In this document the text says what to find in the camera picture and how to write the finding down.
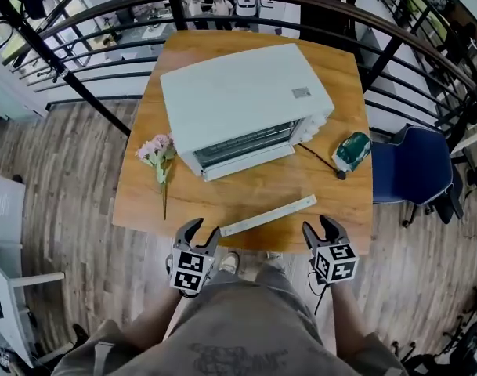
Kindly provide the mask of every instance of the blue chair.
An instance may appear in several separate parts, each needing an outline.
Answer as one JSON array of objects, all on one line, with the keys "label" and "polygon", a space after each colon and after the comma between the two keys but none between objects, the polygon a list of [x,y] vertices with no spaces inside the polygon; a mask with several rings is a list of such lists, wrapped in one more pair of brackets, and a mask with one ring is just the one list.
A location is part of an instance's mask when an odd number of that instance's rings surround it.
[{"label": "blue chair", "polygon": [[[374,203],[414,204],[410,219],[402,222],[404,227],[414,221],[418,206],[442,196],[455,198],[453,165],[441,133],[408,125],[390,143],[372,142],[371,151]],[[457,212],[459,202],[454,200]]]}]

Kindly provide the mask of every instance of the toaster oven label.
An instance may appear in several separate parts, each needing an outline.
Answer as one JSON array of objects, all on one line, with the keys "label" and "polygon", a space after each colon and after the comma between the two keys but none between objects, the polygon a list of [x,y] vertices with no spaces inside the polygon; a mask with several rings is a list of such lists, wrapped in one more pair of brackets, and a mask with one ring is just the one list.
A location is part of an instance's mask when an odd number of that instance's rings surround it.
[{"label": "toaster oven label", "polygon": [[307,87],[292,89],[292,93],[294,94],[295,99],[299,99],[300,97],[311,96],[311,92],[309,91]]}]

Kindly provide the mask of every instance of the toaster oven glass door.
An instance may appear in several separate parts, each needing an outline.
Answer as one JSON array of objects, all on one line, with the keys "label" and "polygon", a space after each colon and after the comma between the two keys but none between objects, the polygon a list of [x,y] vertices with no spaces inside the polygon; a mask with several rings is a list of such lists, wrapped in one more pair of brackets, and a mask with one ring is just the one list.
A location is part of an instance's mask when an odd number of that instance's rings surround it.
[{"label": "toaster oven glass door", "polygon": [[286,142],[291,138],[297,123],[299,123],[299,120],[252,132],[197,150],[194,154],[201,167],[207,168],[222,161],[248,154],[254,150]]}]

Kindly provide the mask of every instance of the power cord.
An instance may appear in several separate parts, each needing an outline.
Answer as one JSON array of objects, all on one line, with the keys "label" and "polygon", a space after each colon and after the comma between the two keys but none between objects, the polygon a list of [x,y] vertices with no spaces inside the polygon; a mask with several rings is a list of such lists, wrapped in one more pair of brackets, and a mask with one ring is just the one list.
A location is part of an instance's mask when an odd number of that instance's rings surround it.
[{"label": "power cord", "polygon": [[332,164],[330,164],[328,161],[326,161],[323,157],[321,157],[317,152],[314,152],[313,150],[309,149],[306,145],[303,145],[302,143],[299,143],[298,145],[302,149],[306,149],[311,154],[314,154],[316,156],[316,158],[318,160],[322,161],[327,167],[330,167],[339,179],[342,179],[342,180],[346,179],[346,173],[345,172],[343,172],[342,170],[339,170],[338,168],[334,167]]},{"label": "power cord", "polygon": [[323,299],[323,296],[325,295],[325,291],[327,290],[327,288],[329,287],[329,284],[325,284],[323,286],[323,290],[322,292],[320,292],[319,294],[317,294],[314,290],[313,290],[313,287],[311,287],[311,282],[309,281],[309,276],[311,274],[315,274],[315,272],[309,272],[308,273],[308,285],[309,285],[309,289],[311,290],[311,292],[313,293],[313,295],[315,295],[316,297],[319,297],[318,298],[318,303],[316,304],[316,307],[315,307],[315,311],[313,312],[313,315],[316,316],[316,313],[318,312],[318,308],[320,307],[320,303],[322,302],[322,299]]},{"label": "power cord", "polygon": [[[1,24],[6,24],[6,25],[9,25],[9,26],[10,26],[10,24],[9,24],[7,21],[5,21],[5,20],[0,20],[0,25],[1,25]],[[2,43],[0,44],[0,49],[1,49],[3,46],[5,46],[5,45],[9,42],[9,40],[12,38],[12,36],[13,36],[13,27],[10,27],[10,35],[9,35],[9,37],[8,37],[4,42],[2,42]]]}]

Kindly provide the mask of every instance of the cable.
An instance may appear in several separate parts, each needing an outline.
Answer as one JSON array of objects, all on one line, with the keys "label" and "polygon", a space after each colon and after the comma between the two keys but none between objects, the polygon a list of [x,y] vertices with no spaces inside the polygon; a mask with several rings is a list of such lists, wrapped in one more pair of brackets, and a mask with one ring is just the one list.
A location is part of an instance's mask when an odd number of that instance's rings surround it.
[{"label": "cable", "polygon": [[346,173],[343,172],[342,170],[339,170],[338,168],[334,167],[332,164],[330,164],[328,161],[326,161],[325,159],[323,159],[323,157],[321,157],[318,153],[316,152],[313,152],[311,149],[309,149],[307,146],[303,145],[302,143],[299,143],[298,144],[301,148],[303,149],[306,149],[308,152],[310,152],[311,154],[314,154],[316,156],[316,158],[320,161],[322,161],[327,167],[330,167],[335,175],[339,178],[339,179],[346,179]]},{"label": "cable", "polygon": [[311,274],[315,274],[316,272],[312,271],[312,272],[309,272],[308,273],[308,285],[309,285],[309,289],[311,290],[311,292],[313,293],[313,295],[315,295],[316,297],[319,297],[318,298],[318,303],[316,304],[315,306],[315,311],[313,312],[313,315],[316,316],[316,313],[318,312],[318,308],[320,307],[320,303],[322,302],[322,299],[323,299],[323,296],[325,294],[325,291],[327,290],[327,288],[329,287],[329,284],[325,284],[323,286],[323,290],[322,292],[320,292],[319,294],[317,294],[314,290],[313,290],[313,287],[311,287],[311,283],[309,282],[309,276]]},{"label": "cable", "polygon": [[13,27],[10,30],[10,36],[0,45],[0,49],[9,42],[9,40],[12,38],[12,36],[13,36]]}]

